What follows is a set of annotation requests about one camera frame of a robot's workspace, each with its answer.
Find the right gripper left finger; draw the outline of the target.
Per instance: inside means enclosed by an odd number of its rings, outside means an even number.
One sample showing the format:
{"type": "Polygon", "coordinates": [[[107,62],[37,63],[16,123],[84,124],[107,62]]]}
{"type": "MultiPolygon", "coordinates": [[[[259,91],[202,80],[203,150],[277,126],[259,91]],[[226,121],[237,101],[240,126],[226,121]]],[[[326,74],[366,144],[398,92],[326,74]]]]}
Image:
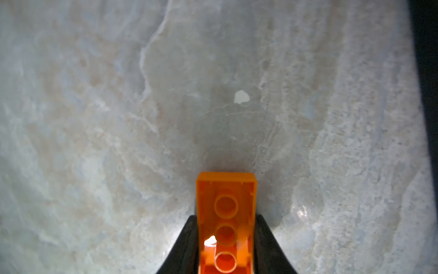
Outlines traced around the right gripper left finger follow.
{"type": "Polygon", "coordinates": [[[197,274],[198,249],[197,216],[191,215],[157,274],[197,274]]]}

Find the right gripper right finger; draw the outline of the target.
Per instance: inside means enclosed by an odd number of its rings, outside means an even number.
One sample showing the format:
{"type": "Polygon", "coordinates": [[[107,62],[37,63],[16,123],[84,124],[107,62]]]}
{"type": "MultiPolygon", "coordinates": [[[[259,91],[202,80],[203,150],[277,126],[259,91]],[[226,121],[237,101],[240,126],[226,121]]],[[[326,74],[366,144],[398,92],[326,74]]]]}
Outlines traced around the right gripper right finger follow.
{"type": "Polygon", "coordinates": [[[254,273],[297,274],[261,214],[255,215],[254,273]]]}

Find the orange 2x4 brick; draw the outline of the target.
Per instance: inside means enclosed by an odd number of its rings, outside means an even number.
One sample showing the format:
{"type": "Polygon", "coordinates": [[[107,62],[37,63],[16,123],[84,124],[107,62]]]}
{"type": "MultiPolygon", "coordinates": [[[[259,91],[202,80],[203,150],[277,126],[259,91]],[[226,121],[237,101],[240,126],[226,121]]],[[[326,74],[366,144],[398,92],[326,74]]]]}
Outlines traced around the orange 2x4 brick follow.
{"type": "Polygon", "coordinates": [[[200,274],[253,274],[257,179],[202,172],[196,179],[200,274]]]}

